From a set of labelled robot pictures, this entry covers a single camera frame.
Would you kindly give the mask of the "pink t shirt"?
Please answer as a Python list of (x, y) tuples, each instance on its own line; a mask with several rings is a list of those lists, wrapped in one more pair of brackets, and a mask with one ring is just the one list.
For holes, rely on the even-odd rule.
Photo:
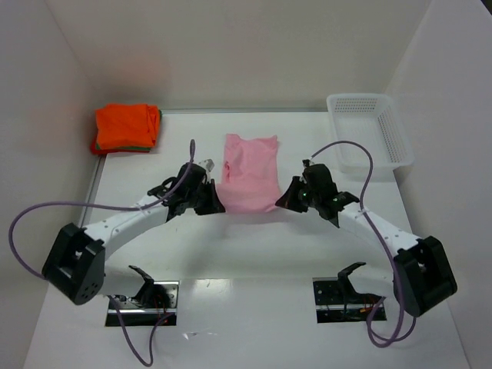
[(278, 137), (246, 140), (226, 135), (218, 197), (229, 214), (273, 211), (281, 196), (278, 183)]

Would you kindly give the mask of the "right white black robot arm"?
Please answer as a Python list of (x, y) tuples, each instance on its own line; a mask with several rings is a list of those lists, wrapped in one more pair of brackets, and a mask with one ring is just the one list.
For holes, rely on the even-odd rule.
[(396, 269), (394, 296), (412, 317), (420, 317), (457, 292), (454, 273), (438, 239), (403, 231), (361, 207), (359, 198), (337, 189), (326, 165), (305, 160), (302, 175), (292, 178), (275, 205), (297, 213), (313, 208), (336, 228), (381, 251), (388, 248)]

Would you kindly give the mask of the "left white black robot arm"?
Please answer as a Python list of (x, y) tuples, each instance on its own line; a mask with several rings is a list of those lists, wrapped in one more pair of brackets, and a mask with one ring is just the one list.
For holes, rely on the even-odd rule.
[(211, 159), (183, 165), (177, 176), (149, 190), (129, 211), (83, 228), (67, 224), (55, 239), (42, 276), (76, 305), (97, 294), (127, 296), (142, 306), (152, 304), (165, 295), (153, 277), (135, 265), (130, 267), (131, 274), (110, 272), (105, 262), (133, 239), (188, 209), (197, 215), (223, 213), (211, 178), (213, 167)]

